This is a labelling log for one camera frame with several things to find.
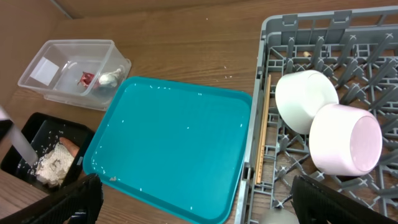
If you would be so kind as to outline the orange carrot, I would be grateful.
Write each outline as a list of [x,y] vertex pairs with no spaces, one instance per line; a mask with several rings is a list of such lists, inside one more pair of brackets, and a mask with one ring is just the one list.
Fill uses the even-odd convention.
[[64,137],[60,138],[60,143],[65,146],[65,148],[73,157],[76,157],[80,149],[77,145],[75,145],[73,142]]

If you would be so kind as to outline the wooden chopstick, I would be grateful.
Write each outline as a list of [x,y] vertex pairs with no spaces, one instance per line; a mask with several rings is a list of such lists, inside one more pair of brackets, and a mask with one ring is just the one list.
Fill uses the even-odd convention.
[[266,144],[266,129],[267,129],[267,122],[268,122],[270,91],[271,91],[271,76],[269,75],[266,80],[266,87],[264,89],[264,103],[263,103],[263,107],[262,107],[261,127],[260,127],[260,133],[259,133],[259,144],[257,147],[255,184],[260,184],[261,178],[262,178],[262,167],[263,167],[264,150],[265,150],[265,144]]

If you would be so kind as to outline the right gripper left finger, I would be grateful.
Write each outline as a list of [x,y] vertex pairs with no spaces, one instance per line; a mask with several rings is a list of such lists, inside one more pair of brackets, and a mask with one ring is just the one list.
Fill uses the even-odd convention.
[[97,174],[48,195],[1,219],[1,223],[96,223],[103,205],[103,184]]

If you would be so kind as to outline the white cup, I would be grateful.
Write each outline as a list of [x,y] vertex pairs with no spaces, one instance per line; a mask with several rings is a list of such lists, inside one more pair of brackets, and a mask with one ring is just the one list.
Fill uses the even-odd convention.
[[265,211],[259,224],[299,224],[299,220],[292,212],[282,208],[272,208]]

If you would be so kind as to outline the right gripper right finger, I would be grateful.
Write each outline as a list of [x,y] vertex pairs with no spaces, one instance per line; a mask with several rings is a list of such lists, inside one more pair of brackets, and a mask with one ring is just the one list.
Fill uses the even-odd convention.
[[397,224],[307,175],[294,177],[291,192],[301,224]]

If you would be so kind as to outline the red snack wrapper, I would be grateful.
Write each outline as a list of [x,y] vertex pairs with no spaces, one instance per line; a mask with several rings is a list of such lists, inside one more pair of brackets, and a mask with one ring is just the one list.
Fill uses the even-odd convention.
[[81,84],[85,88],[88,88],[93,81],[95,77],[95,74],[88,73],[88,72],[83,72],[83,75],[81,76],[80,80],[78,81],[77,85]]

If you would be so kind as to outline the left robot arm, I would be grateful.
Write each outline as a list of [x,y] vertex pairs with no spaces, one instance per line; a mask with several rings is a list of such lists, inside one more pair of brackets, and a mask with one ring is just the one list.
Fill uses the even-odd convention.
[[4,137],[8,137],[10,139],[12,145],[28,165],[33,166],[39,160],[38,155],[30,145],[30,142],[14,124],[11,117],[6,113],[6,110],[1,107],[1,140]]

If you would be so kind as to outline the white tissue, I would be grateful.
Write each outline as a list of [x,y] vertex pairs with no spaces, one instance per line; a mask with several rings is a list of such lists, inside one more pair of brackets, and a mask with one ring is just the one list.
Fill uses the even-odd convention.
[[118,68],[113,72],[106,72],[100,75],[98,83],[100,86],[116,87],[119,83],[119,77],[121,76],[122,70]]

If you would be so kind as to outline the white bowl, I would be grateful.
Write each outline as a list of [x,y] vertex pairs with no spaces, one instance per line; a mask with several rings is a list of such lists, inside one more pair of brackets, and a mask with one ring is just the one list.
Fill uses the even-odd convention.
[[316,70],[282,76],[275,88],[275,102],[284,123],[299,134],[308,134],[318,111],[328,104],[338,104],[332,82]]

